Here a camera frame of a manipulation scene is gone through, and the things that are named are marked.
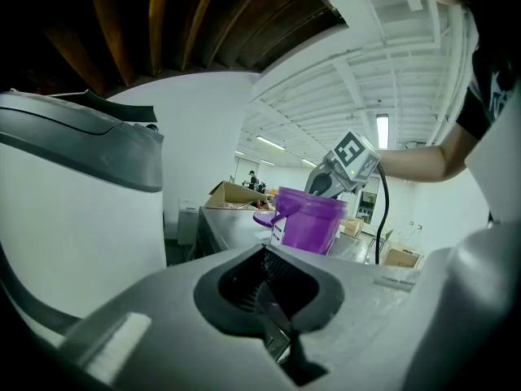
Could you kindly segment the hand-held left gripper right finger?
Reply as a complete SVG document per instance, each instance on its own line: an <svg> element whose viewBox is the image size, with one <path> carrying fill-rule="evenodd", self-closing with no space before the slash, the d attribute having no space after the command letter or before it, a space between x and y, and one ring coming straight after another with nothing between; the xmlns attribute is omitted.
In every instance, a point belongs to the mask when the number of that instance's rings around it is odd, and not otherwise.
<svg viewBox="0 0 521 391"><path fill-rule="evenodd" d="M300 336L307 390L517 390L520 225L477 231L418 273L282 250L335 276L344 301Z"/></svg>

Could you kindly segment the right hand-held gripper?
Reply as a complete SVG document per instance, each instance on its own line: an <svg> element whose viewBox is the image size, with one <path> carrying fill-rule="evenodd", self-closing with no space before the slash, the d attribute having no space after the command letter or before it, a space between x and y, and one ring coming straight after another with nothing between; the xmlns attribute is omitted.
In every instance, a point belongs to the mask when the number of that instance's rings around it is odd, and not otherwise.
<svg viewBox="0 0 521 391"><path fill-rule="evenodd" d="M304 190L329 199L357 192L368 182L380 158L366 137L350 130L324 157L324 163L312 170Z"/></svg>

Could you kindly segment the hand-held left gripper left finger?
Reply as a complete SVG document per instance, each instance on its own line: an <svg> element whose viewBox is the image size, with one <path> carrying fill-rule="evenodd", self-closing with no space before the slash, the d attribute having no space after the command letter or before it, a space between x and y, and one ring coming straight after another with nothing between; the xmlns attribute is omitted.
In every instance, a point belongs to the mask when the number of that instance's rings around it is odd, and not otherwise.
<svg viewBox="0 0 521 391"><path fill-rule="evenodd" d="M262 340L230 336L195 305L201 277L259 251L235 249L161 270L78 323L59 352L115 390L289 390Z"/></svg>

